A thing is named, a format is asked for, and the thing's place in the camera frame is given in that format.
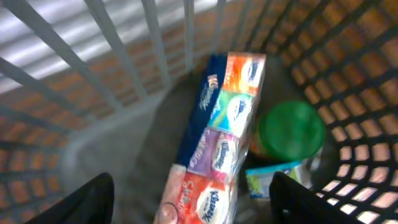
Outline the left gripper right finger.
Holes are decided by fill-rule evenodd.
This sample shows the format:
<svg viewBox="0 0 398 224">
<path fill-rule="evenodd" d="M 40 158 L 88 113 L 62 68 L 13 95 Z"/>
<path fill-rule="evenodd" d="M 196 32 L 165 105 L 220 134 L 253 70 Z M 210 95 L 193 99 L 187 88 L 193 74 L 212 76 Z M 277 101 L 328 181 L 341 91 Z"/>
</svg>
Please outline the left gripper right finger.
<svg viewBox="0 0 398 224">
<path fill-rule="evenodd" d="M 360 224 L 357 219 L 333 208 L 313 192 L 282 172 L 269 186 L 271 211 L 276 224 Z"/>
</svg>

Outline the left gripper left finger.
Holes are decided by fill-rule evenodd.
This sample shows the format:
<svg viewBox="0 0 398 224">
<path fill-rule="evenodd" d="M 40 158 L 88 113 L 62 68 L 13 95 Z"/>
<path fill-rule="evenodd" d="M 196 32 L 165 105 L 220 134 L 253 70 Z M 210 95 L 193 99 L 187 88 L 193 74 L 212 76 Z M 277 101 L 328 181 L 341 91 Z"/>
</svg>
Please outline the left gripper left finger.
<svg viewBox="0 0 398 224">
<path fill-rule="evenodd" d="M 26 224 L 111 224 L 114 181 L 103 172 Z"/>
</svg>

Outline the silver top tin can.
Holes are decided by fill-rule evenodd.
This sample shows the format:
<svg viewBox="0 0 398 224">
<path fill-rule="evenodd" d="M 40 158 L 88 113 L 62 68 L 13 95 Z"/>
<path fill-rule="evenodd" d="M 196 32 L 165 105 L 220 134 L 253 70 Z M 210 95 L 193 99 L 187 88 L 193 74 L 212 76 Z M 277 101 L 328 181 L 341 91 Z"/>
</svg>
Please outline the silver top tin can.
<svg viewBox="0 0 398 224">
<path fill-rule="evenodd" d="M 321 162 L 320 157 L 293 162 L 250 159 L 244 163 L 244 174 L 251 198 L 269 199 L 270 186 L 276 172 L 282 172 L 306 188 L 312 186 L 311 175 Z"/>
</svg>

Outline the green lid glass jar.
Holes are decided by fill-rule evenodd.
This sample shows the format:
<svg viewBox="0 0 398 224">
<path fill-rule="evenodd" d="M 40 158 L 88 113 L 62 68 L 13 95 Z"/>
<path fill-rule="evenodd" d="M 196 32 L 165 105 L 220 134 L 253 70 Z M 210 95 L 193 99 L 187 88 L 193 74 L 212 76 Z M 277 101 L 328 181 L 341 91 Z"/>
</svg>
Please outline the green lid glass jar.
<svg viewBox="0 0 398 224">
<path fill-rule="evenodd" d="M 321 150 L 325 125 L 318 112 L 303 101 L 285 101 L 258 117 L 249 150 L 274 161 L 301 161 Z"/>
</svg>

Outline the tissue pack multipack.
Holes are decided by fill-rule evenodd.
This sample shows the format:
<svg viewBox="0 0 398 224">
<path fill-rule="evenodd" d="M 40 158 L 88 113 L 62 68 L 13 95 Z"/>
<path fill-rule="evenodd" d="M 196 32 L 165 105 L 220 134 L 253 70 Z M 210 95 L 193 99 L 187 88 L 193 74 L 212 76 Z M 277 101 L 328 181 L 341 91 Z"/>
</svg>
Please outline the tissue pack multipack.
<svg viewBox="0 0 398 224">
<path fill-rule="evenodd" d="M 266 60 L 238 52 L 210 57 L 154 224 L 233 222 Z"/>
</svg>

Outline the grey plastic shopping basket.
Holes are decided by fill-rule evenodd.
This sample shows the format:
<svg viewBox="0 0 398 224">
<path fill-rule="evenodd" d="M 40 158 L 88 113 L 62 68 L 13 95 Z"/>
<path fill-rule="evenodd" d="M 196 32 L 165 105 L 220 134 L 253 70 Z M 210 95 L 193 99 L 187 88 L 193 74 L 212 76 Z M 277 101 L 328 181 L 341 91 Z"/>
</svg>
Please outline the grey plastic shopping basket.
<svg viewBox="0 0 398 224">
<path fill-rule="evenodd" d="M 152 223 L 213 54 L 266 54 L 254 117 L 309 104 L 299 176 L 349 223 L 397 222 L 396 1 L 2 1 L 1 222 L 102 172 L 113 223 Z"/>
</svg>

